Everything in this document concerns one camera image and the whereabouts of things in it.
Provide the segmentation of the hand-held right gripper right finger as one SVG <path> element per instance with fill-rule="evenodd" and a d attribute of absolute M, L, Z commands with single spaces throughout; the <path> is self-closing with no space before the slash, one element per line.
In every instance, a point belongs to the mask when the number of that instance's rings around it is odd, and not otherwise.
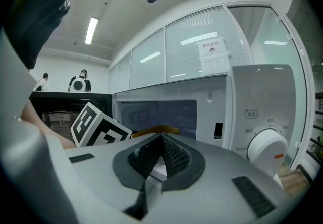
<path fill-rule="evenodd" d="M 163 191 L 143 219 L 144 224 L 251 224 L 259 222 L 287 199 L 279 184 L 236 153 L 190 138 L 167 134 L 168 140 L 205 166 L 189 187 Z"/>

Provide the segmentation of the black railing with wooden handrail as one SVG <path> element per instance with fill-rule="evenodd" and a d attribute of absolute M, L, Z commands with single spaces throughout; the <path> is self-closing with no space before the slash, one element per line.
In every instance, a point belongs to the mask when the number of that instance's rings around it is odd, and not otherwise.
<path fill-rule="evenodd" d="M 315 94 L 314 124 L 306 153 L 323 166 L 323 92 Z"/>

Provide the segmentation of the ceiling strip light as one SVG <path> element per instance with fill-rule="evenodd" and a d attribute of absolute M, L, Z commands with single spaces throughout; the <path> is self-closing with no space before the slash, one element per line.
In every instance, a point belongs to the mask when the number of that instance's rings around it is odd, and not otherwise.
<path fill-rule="evenodd" d="M 85 44 L 91 45 L 98 22 L 99 22 L 98 18 L 91 17 L 89 21 L 86 37 L 85 37 Z"/>

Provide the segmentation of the frosted glass door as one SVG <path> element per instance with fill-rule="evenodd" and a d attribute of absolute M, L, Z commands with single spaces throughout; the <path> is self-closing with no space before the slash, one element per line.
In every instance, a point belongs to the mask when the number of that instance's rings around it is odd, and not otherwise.
<path fill-rule="evenodd" d="M 250 48 L 256 64 L 288 64 L 296 90 L 295 123 L 285 163 L 291 167 L 299 151 L 307 117 L 306 80 L 300 55 L 281 18 L 269 7 L 255 7 L 252 28 L 256 36 Z"/>

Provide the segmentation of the white printed notice sheet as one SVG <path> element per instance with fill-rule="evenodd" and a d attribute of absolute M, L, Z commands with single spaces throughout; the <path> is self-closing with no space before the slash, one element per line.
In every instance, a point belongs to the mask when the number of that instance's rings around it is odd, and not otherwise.
<path fill-rule="evenodd" d="M 214 74 L 224 74 L 231 69 L 229 56 L 227 53 L 217 53 L 200 58 L 202 74 L 204 76 Z"/>

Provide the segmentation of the white microwave knob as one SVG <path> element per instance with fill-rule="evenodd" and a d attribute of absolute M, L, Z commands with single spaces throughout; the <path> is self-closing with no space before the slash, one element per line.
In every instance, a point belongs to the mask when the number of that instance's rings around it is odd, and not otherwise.
<path fill-rule="evenodd" d="M 247 147 L 247 158 L 271 178 L 279 170 L 287 152 L 287 140 L 274 129 L 259 132 Z"/>

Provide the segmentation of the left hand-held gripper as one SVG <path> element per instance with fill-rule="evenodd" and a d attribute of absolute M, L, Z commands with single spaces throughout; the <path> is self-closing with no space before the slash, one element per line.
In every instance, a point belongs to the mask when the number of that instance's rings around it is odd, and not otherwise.
<path fill-rule="evenodd" d="M 80 148 L 124 141 L 131 138 L 132 131 L 89 102 L 72 124 L 71 134 Z"/>

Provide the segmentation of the yellow rectangular tray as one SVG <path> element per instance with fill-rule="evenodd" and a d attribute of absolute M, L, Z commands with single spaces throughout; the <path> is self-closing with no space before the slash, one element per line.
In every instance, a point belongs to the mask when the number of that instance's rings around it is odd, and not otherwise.
<path fill-rule="evenodd" d="M 167 125 L 155 126 L 132 134 L 131 139 L 138 138 L 147 134 L 157 134 L 157 133 L 170 133 L 170 134 L 179 135 L 180 129 L 175 127 L 170 127 Z"/>

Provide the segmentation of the white round backpack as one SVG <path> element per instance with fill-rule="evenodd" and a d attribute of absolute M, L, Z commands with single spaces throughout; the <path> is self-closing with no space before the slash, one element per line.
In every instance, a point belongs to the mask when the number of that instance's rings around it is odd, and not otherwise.
<path fill-rule="evenodd" d="M 85 78 L 75 76 L 71 83 L 70 92 L 86 92 L 86 81 Z"/>

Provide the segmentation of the white microwave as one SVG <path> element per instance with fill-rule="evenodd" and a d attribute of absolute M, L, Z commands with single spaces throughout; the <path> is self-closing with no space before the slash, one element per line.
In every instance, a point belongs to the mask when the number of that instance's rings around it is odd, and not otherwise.
<path fill-rule="evenodd" d="M 180 129 L 181 136 L 234 151 L 249 161 L 247 147 L 265 129 L 274 129 L 289 145 L 296 90 L 292 68 L 272 64 L 236 66 L 226 74 L 115 94 L 34 91 L 30 101 L 48 127 L 73 142 L 71 126 L 90 102 L 132 134 L 167 125 Z"/>

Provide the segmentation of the person's black shirt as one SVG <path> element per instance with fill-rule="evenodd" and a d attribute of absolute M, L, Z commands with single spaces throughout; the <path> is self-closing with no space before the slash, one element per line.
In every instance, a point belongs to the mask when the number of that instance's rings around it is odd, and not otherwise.
<path fill-rule="evenodd" d="M 70 0 L 15 0 L 4 23 L 18 57 L 33 69 L 44 44 L 70 10 Z"/>

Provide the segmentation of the person's left forearm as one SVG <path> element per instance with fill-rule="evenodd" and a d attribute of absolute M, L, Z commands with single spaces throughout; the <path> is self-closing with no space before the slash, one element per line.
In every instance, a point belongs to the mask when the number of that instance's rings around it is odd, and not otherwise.
<path fill-rule="evenodd" d="M 23 108 L 21 119 L 35 125 L 44 135 L 58 138 L 64 149 L 76 148 L 76 145 L 72 141 L 54 132 L 41 120 L 30 100 L 27 100 Z"/>

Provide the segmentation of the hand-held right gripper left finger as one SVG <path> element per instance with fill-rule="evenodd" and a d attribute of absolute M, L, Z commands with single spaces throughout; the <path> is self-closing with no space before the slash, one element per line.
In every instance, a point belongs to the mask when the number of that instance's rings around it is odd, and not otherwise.
<path fill-rule="evenodd" d="M 159 134 L 67 150 L 79 224 L 163 224 Z"/>

